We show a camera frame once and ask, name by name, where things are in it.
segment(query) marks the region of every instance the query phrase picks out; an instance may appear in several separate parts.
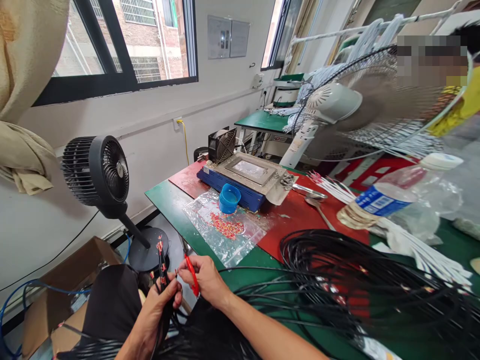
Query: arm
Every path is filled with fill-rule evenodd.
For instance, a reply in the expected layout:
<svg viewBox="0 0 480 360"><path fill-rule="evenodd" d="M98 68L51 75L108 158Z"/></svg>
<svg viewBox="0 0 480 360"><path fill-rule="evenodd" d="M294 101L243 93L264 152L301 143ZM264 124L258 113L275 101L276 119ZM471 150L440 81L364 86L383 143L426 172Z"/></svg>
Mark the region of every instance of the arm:
<svg viewBox="0 0 480 360"><path fill-rule="evenodd" d="M262 359L328 359L296 333L234 295L209 256L190 256L190 260L198 268L196 277L202 296L235 324ZM186 269L184 260L178 274L191 285L193 277Z"/></svg>
<svg viewBox="0 0 480 360"><path fill-rule="evenodd" d="M174 296L174 309L178 309L182 302L182 285L175 278L175 274L169 272L168 278L170 284L162 293L158 293L156 286L150 288L140 314L136 318L135 325L133 325L133 329L116 355L115 360L144 360L150 358L154 351L158 326L165 305ZM157 285L160 287L159 278L157 279Z"/></svg>

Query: hand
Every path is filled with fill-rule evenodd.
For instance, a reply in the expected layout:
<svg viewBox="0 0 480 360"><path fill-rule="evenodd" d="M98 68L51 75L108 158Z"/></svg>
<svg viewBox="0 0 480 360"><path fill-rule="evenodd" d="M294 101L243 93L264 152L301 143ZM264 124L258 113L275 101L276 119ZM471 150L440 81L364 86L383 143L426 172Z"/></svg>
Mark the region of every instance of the hand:
<svg viewBox="0 0 480 360"><path fill-rule="evenodd" d="M154 350L160 317L165 305L172 297L174 297L174 309L178 309L182 302L182 285L178 282L174 273L169 272L168 278L170 279L170 284L162 293L158 293L155 285L150 288L145 303L129 335L129 338L132 337L133 343L140 344L142 355L148 356ZM160 288L160 278L157 279L156 283Z"/></svg>
<svg viewBox="0 0 480 360"><path fill-rule="evenodd" d="M233 293L215 268L212 258L210 256L194 255L190 256L190 261L196 272L201 295L205 300L219 310L228 305ZM188 285L194 284L194 277L188 270L186 259L178 267L178 274Z"/></svg>

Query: beige towel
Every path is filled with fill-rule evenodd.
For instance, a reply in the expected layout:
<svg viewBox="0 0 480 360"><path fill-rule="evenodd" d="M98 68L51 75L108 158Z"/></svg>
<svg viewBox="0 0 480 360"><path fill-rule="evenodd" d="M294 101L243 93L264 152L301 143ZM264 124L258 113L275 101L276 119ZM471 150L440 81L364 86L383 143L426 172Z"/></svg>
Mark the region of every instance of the beige towel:
<svg viewBox="0 0 480 360"><path fill-rule="evenodd" d="M0 0L0 177L34 195L51 188L55 158L41 137L18 125L49 82L65 41L70 0Z"/></svg>

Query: black desk fan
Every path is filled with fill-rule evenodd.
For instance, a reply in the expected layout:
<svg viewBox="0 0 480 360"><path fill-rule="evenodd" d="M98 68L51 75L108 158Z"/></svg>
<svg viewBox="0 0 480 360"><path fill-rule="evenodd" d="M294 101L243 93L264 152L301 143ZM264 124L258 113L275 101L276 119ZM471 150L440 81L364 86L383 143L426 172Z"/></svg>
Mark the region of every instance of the black desk fan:
<svg viewBox="0 0 480 360"><path fill-rule="evenodd" d="M66 184L82 204L96 206L107 219L119 219L133 234L128 261L137 271L158 267L157 243L168 254L167 234L156 227L140 231L127 216L129 168L116 138L110 135L76 137L63 151L61 170Z"/></svg>

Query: white standing fan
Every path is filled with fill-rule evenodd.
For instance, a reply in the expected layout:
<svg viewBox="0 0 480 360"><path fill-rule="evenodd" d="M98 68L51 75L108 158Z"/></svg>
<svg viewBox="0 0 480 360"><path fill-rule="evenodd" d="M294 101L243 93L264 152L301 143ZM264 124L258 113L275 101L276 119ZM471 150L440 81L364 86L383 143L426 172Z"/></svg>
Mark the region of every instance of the white standing fan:
<svg viewBox="0 0 480 360"><path fill-rule="evenodd" d="M468 82L471 57L458 57L456 64L468 66L455 68L457 78L467 76ZM398 146L443 117L465 91L466 85L447 86L441 66L422 66L418 76L398 76L405 69L398 68L397 59L397 45L383 47L313 91L296 115L304 122L280 165L294 168L306 151L312 159L340 161Z"/></svg>

